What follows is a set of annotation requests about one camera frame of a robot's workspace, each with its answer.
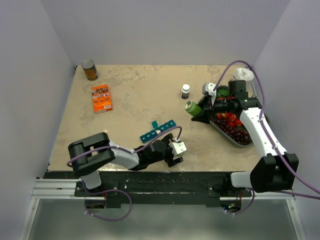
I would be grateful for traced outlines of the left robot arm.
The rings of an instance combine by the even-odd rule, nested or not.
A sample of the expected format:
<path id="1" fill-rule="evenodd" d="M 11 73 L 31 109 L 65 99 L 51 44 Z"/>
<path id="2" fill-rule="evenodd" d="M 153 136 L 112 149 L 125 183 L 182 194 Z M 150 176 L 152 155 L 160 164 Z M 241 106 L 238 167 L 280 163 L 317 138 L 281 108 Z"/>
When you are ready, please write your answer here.
<path id="1" fill-rule="evenodd" d="M 125 148 L 101 132 L 71 143 L 68 146 L 70 160 L 66 165 L 83 181 L 88 193 L 99 196 L 104 190 L 99 168 L 104 165 L 111 163 L 130 171 L 140 171 L 164 161 L 168 167 L 173 167 L 183 161 L 186 151 L 185 143 L 171 133 L 137 148 Z"/>

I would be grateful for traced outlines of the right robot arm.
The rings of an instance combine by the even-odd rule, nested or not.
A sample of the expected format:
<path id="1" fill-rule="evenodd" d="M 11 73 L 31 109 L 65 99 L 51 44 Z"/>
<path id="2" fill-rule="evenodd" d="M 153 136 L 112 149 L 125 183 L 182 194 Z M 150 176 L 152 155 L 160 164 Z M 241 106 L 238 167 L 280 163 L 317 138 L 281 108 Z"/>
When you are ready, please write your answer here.
<path id="1" fill-rule="evenodd" d="M 202 99 L 198 102 L 201 111 L 192 121 L 211 124 L 218 113 L 235 114 L 247 130 L 260 157 L 251 171 L 232 172 L 230 180 L 223 183 L 223 192 L 235 196 L 241 188 L 257 193 L 290 190 L 295 180 L 299 159 L 279 143 L 273 134 L 262 105 L 256 97 L 250 97 L 244 80 L 228 83 L 229 95 L 218 99 L 217 86 L 207 82 L 202 87 Z"/>

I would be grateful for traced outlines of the teal weekly pill organizer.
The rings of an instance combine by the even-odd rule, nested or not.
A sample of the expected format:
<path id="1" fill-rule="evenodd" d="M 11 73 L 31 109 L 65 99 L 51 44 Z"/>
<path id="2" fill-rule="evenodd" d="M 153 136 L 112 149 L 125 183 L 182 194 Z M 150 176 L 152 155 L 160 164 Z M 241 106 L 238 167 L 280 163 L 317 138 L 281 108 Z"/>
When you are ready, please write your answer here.
<path id="1" fill-rule="evenodd" d="M 158 125 L 158 122 L 155 120 L 151 123 L 151 125 L 153 129 L 139 137 L 143 144 L 151 141 L 152 139 L 157 137 L 160 133 L 163 133 L 166 130 L 175 127 L 176 123 L 174 122 L 174 120 L 169 120 L 164 124 Z"/>

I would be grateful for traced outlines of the green pill bottle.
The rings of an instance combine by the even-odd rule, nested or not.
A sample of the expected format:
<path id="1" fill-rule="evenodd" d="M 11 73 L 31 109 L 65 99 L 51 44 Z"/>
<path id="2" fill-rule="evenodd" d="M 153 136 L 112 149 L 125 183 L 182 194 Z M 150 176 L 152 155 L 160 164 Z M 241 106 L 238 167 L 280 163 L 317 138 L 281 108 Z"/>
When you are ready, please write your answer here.
<path id="1" fill-rule="evenodd" d="M 202 109 L 194 101 L 189 100 L 185 104 L 183 106 L 184 110 L 193 117 L 202 111 Z"/>

